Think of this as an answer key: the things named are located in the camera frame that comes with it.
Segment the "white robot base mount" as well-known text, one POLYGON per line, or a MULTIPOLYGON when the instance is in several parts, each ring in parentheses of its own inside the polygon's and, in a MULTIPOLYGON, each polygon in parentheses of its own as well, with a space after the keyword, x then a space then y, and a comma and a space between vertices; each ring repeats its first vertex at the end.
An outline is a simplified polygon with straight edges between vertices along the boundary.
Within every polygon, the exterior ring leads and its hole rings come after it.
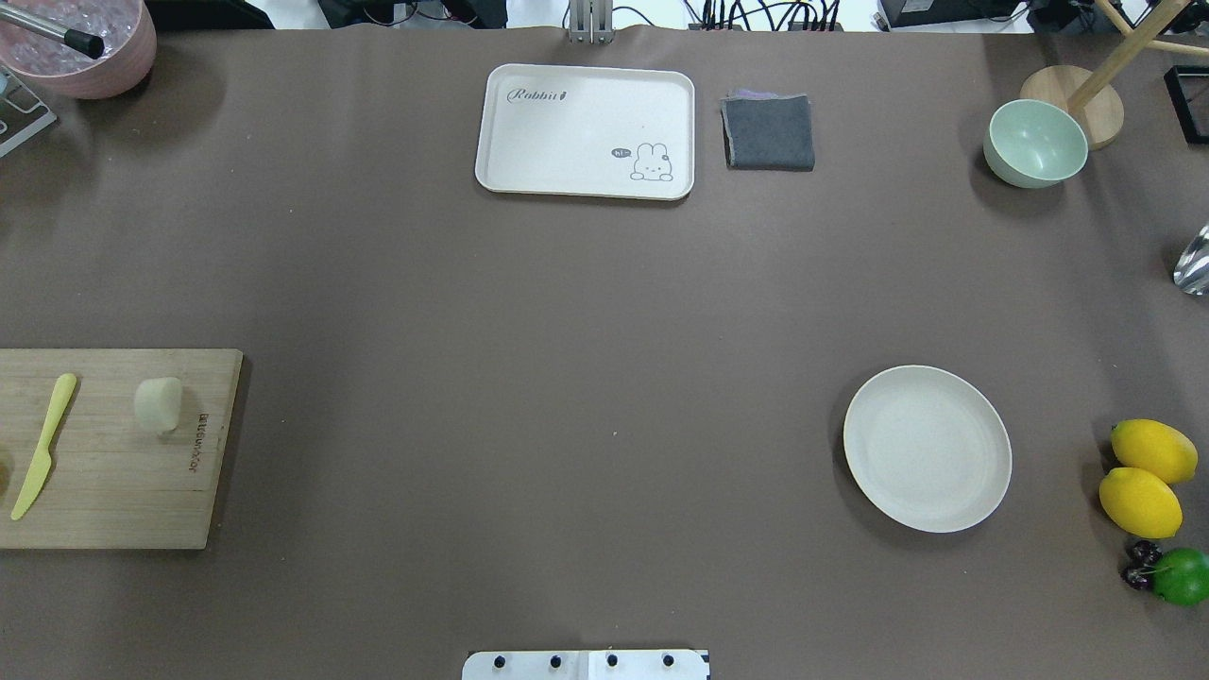
POLYGON ((707 651, 604 649, 480 651, 468 655, 462 679, 708 679, 707 651))

